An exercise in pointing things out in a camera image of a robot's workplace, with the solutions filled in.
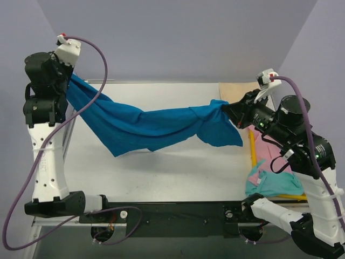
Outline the yellow plastic tray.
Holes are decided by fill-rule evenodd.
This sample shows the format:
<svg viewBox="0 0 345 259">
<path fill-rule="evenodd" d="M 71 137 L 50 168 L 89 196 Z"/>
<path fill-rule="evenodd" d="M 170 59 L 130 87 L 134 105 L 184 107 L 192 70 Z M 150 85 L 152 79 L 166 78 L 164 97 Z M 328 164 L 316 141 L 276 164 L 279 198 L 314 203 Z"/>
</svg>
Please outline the yellow plastic tray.
<svg viewBox="0 0 345 259">
<path fill-rule="evenodd" d="M 254 140 L 253 140 L 253 133 L 249 130 L 249 140 L 250 140 L 250 150 L 251 150 L 251 160 L 252 160 L 252 168 L 257 164 L 257 160 L 255 158 L 255 150 L 254 150 Z M 278 195 L 275 197 L 285 198 L 285 199 L 295 199 L 298 201 L 306 201 L 306 195 Z"/>
</svg>

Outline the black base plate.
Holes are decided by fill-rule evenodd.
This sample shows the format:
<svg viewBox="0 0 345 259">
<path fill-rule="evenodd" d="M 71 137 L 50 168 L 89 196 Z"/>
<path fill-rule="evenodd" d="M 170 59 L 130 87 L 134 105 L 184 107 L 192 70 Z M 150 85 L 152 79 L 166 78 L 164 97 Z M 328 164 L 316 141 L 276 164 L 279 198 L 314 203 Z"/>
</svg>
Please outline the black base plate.
<svg viewBox="0 0 345 259">
<path fill-rule="evenodd" d="M 115 203 L 106 212 L 81 216 L 80 223 L 125 224 L 131 237 L 235 238 L 240 235 L 258 241 L 264 220 L 242 209 L 240 201 Z"/>
</svg>

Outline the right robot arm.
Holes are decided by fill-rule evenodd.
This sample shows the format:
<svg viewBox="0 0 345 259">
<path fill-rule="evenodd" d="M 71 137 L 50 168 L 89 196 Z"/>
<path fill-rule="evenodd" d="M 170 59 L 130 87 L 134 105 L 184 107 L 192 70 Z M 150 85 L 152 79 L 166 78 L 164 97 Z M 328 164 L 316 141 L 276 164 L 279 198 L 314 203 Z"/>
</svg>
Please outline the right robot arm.
<svg viewBox="0 0 345 259">
<path fill-rule="evenodd" d="M 254 126 L 266 140 L 279 147 L 280 155 L 300 180 L 309 213 L 298 213 L 252 194 L 241 206 L 247 221 L 265 220 L 289 233 L 306 254 L 339 258 L 344 254 L 343 190 L 336 183 L 336 162 L 330 143 L 313 133 L 308 118 L 310 104 L 300 94 L 282 98 L 277 110 L 259 99 L 259 90 L 248 92 L 222 111 L 238 128 Z"/>
</svg>

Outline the pink t shirt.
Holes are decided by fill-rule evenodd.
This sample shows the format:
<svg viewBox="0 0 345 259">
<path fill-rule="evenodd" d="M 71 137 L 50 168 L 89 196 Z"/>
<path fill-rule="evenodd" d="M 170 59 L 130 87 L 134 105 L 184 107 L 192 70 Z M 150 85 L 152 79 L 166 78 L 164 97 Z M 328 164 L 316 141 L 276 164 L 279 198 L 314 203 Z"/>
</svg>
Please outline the pink t shirt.
<svg viewBox="0 0 345 259">
<path fill-rule="evenodd" d="M 285 165 L 285 161 L 280 158 L 280 149 L 274 144 L 263 141 L 261 133 L 255 130 L 253 126 L 250 126 L 249 130 L 253 133 L 255 158 L 257 163 L 260 160 L 265 159 L 268 163 L 268 168 L 272 172 L 276 172 L 283 167 Z"/>
</svg>

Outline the folded beige t shirt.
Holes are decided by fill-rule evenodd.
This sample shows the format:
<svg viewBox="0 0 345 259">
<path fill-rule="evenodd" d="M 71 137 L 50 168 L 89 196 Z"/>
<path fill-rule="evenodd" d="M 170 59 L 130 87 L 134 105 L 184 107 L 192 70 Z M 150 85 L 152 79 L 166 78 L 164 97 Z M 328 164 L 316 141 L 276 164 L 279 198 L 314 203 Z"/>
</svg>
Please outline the folded beige t shirt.
<svg viewBox="0 0 345 259">
<path fill-rule="evenodd" d="M 250 91 L 259 89 L 259 84 L 251 83 L 219 83 L 219 91 L 221 100 L 228 103 L 235 103 L 242 99 L 242 97 Z"/>
</svg>

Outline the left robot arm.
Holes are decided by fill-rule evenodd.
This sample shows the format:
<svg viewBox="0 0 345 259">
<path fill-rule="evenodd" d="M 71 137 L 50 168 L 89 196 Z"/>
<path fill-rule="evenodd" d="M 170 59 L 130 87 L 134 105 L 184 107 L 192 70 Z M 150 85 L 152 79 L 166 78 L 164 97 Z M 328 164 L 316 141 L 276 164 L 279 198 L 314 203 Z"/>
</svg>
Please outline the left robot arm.
<svg viewBox="0 0 345 259">
<path fill-rule="evenodd" d="M 66 92 L 78 51 L 38 52 L 25 58 L 30 80 L 25 89 L 23 113 L 34 155 L 34 191 L 25 204 L 28 215 L 50 218 L 91 213 L 106 222 L 111 209 L 103 195 L 70 191 L 64 173 L 64 134 L 68 107 Z"/>
</svg>

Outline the blue t shirt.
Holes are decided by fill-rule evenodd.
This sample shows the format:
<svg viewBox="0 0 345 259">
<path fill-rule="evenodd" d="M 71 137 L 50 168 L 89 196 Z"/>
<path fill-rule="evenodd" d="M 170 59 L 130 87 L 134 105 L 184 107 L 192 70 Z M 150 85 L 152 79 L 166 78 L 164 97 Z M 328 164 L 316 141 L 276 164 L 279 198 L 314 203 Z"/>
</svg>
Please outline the blue t shirt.
<svg viewBox="0 0 345 259">
<path fill-rule="evenodd" d="M 154 152 L 194 135 L 213 147 L 241 147 L 238 130 L 222 111 L 226 104 L 213 99 L 205 106 L 143 111 L 101 93 L 81 117 L 114 156 L 140 149 Z"/>
</svg>

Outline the mint green t shirt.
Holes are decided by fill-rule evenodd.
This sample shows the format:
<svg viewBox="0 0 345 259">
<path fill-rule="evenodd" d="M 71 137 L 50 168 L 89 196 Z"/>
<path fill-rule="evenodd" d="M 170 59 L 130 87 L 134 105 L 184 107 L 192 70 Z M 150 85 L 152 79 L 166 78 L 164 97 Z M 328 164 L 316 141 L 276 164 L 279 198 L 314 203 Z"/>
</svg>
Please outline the mint green t shirt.
<svg viewBox="0 0 345 259">
<path fill-rule="evenodd" d="M 254 193 L 259 193 L 264 197 L 302 195 L 304 189 L 296 174 L 290 169 L 279 174 L 273 173 L 268 168 L 266 160 L 263 159 L 252 168 L 246 180 L 246 196 Z"/>
</svg>

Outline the aluminium front rail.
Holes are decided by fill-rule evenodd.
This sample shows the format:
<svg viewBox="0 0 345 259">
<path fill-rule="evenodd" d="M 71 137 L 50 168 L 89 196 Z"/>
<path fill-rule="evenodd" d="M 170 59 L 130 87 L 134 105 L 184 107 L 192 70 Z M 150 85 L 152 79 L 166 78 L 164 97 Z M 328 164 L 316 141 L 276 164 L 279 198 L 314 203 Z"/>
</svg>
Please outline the aluminium front rail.
<svg viewBox="0 0 345 259">
<path fill-rule="evenodd" d="M 79 223 L 78 216 L 64 216 L 64 217 L 52 217 L 52 218 L 41 218 L 35 217 L 33 219 L 32 226 L 35 227 L 55 227 L 59 224 L 62 226 L 69 226 Z"/>
</svg>

